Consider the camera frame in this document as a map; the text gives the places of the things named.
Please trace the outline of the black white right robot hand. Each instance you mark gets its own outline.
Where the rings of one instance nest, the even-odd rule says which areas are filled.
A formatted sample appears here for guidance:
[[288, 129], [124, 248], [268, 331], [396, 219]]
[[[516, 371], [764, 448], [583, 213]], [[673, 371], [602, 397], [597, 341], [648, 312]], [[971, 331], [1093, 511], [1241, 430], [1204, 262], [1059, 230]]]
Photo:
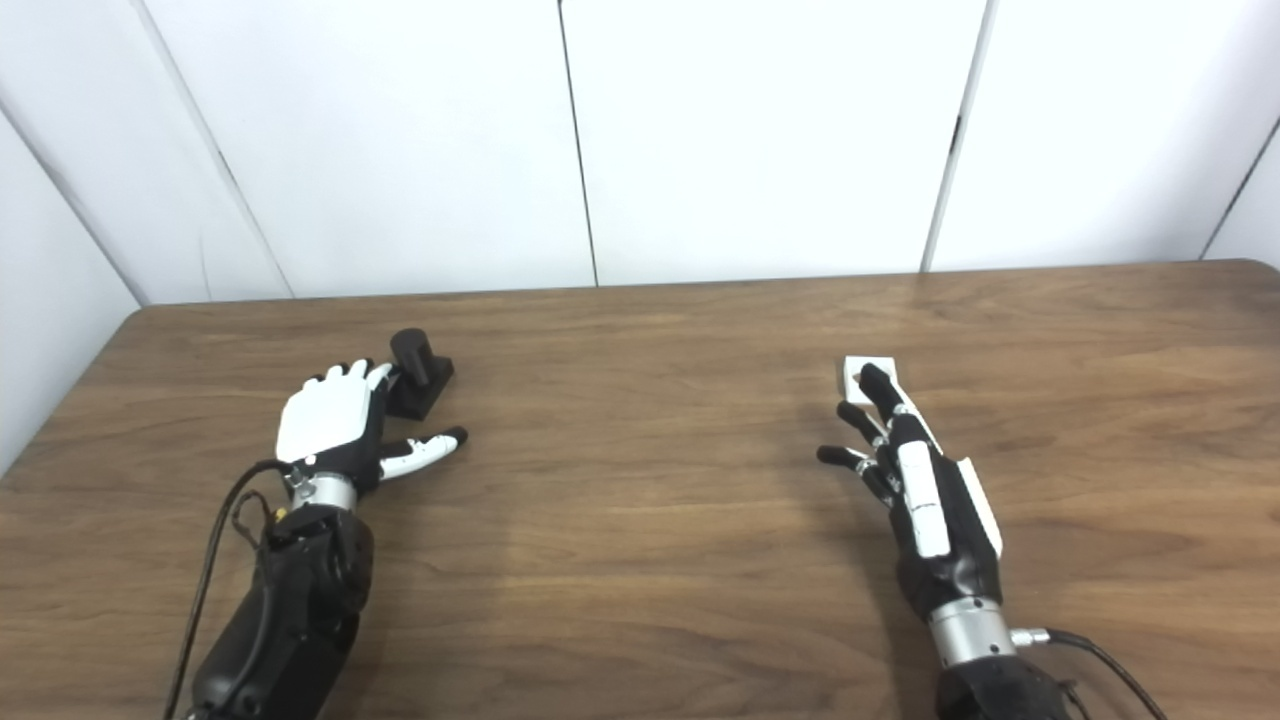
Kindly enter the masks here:
[[868, 445], [822, 445], [817, 459], [859, 477], [887, 510], [899, 551], [896, 580], [922, 620], [954, 601], [1004, 602], [1001, 536], [970, 462], [948, 457], [893, 375], [874, 363], [856, 374], [879, 414], [842, 400], [836, 413]]

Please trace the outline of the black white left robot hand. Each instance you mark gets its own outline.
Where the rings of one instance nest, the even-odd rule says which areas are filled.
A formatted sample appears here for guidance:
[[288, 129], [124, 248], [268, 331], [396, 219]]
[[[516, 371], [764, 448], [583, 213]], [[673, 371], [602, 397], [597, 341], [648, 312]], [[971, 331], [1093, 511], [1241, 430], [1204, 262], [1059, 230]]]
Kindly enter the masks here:
[[352, 511], [384, 482], [420, 471], [466, 445], [462, 427], [387, 441], [387, 404], [397, 377], [389, 363], [360, 359], [308, 378], [288, 398], [275, 457], [291, 469], [294, 507]]

